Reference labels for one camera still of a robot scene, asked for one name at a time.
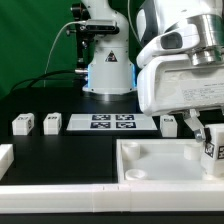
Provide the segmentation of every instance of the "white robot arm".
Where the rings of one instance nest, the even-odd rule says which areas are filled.
[[[119,33],[116,35],[95,36],[94,58],[88,66],[88,84],[83,91],[86,95],[101,100],[119,100],[135,94],[135,69],[129,60],[127,19],[111,9],[108,0],[82,0],[82,2],[92,19],[91,27],[97,27],[98,23],[110,22],[119,28]]]
[[[204,128],[198,116],[224,105],[222,12],[222,0],[147,0],[137,16],[140,108],[148,116],[183,113],[214,176],[224,173],[224,124]]]

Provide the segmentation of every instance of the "black marking on block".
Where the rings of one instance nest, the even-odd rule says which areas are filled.
[[[116,122],[116,128],[118,129],[136,129],[135,122]]]
[[[91,129],[109,129],[111,127],[110,122],[92,122]]]
[[[134,115],[116,115],[116,120],[117,121],[134,121],[135,117]]]
[[[224,146],[219,147],[218,159],[224,159]]]
[[[213,158],[214,156],[214,149],[215,149],[215,146],[212,143],[207,143],[205,145],[205,153],[211,158]]]
[[[99,115],[93,115],[92,116],[92,120],[93,121],[109,121],[111,119],[111,116],[110,115],[102,115],[102,114],[99,114]]]

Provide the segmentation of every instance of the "white block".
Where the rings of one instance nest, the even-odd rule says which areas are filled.
[[[163,137],[177,137],[177,122],[174,116],[163,115],[160,117],[160,130]]]
[[[28,135],[34,127],[34,115],[20,114],[13,122],[13,135]]]
[[[0,146],[0,180],[14,160],[13,145]]]
[[[48,114],[44,120],[44,134],[58,135],[62,126],[62,116],[60,113]]]
[[[206,125],[210,129],[211,142],[205,145],[201,165],[208,175],[224,175],[224,124]]]

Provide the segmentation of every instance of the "small white cube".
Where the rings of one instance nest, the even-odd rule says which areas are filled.
[[[0,180],[14,160],[13,145],[0,145]]]
[[[160,130],[163,137],[177,137],[177,122],[174,116],[163,115],[160,117]]]
[[[62,116],[60,113],[48,114],[44,120],[44,134],[58,135],[62,126]]]
[[[34,127],[34,115],[20,114],[12,122],[13,135],[28,135]]]

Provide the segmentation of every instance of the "white platform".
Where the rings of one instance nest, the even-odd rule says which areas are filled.
[[[139,161],[124,161],[122,145],[140,145]],[[224,180],[208,180],[199,160],[185,160],[195,140],[118,140],[118,184],[0,186],[0,213],[224,211]],[[147,180],[125,180],[127,169]]]
[[[157,130],[152,117],[143,114],[73,114],[68,131]]]

